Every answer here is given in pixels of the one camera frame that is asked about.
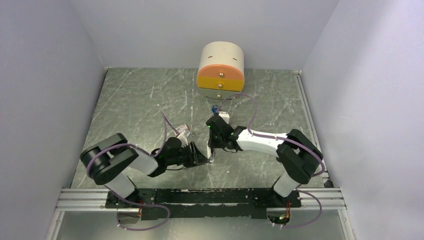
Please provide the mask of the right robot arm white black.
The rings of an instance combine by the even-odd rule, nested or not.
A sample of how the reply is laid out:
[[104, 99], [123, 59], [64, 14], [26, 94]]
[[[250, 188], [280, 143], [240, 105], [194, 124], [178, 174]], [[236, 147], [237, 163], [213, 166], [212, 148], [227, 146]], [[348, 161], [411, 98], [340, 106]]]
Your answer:
[[261, 152], [274, 156], [283, 165], [285, 172], [272, 185], [269, 197], [275, 207], [287, 203], [296, 187], [308, 184], [319, 166], [325, 168], [320, 150], [298, 129], [271, 134], [244, 126], [233, 128], [218, 114], [209, 118], [206, 125], [211, 149]]

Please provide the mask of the beige white stapler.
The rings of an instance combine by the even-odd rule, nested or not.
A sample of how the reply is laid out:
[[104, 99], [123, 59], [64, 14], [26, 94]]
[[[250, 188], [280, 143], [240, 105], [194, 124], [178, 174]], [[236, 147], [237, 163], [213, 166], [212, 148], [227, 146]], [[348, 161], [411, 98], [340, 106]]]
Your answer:
[[213, 163], [215, 161], [214, 149], [211, 147], [210, 141], [207, 142], [206, 152], [207, 152], [207, 158], [208, 158], [209, 162]]

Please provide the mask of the red white staple box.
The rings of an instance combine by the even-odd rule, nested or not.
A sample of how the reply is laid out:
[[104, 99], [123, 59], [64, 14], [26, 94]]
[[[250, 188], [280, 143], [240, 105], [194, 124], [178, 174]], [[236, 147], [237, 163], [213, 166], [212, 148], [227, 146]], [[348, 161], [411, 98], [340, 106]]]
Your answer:
[[181, 125], [181, 126], [177, 127], [176, 129], [177, 129], [178, 132], [189, 131], [189, 127], [186, 124]]

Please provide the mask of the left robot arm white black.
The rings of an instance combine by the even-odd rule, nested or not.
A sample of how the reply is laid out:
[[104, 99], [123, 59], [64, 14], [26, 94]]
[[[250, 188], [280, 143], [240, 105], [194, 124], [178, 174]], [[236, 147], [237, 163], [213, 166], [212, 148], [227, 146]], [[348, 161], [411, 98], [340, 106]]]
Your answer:
[[124, 175], [125, 169], [133, 168], [154, 178], [165, 173], [169, 166], [193, 168], [209, 162], [195, 143], [187, 142], [182, 135], [169, 137], [161, 147], [146, 152], [129, 143], [121, 133], [90, 146], [79, 158], [86, 168], [86, 175], [98, 186], [105, 186], [118, 194], [118, 201], [126, 208], [138, 203], [139, 190]]

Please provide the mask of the blue black stapler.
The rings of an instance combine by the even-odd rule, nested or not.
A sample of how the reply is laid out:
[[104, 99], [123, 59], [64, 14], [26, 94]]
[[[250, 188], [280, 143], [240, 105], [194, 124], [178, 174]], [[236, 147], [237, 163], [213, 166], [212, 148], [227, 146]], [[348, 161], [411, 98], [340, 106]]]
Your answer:
[[220, 112], [220, 107], [218, 105], [213, 105], [211, 111], [214, 115], [217, 115]]

